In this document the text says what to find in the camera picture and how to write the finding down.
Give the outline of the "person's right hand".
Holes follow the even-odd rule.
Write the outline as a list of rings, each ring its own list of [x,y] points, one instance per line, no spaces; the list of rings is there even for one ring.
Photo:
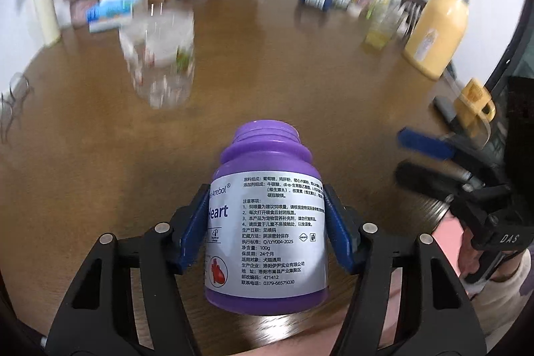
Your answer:
[[[497,295],[511,290],[511,292],[519,291],[521,296],[526,296],[532,291],[531,249],[523,251],[508,262],[503,262],[493,272],[491,279],[481,284],[468,284],[467,276],[473,271],[477,272],[482,264],[482,252],[473,248],[471,233],[462,227],[457,218],[446,213],[433,236],[451,262],[470,297],[483,293],[484,287],[487,287],[491,294],[496,291]]]

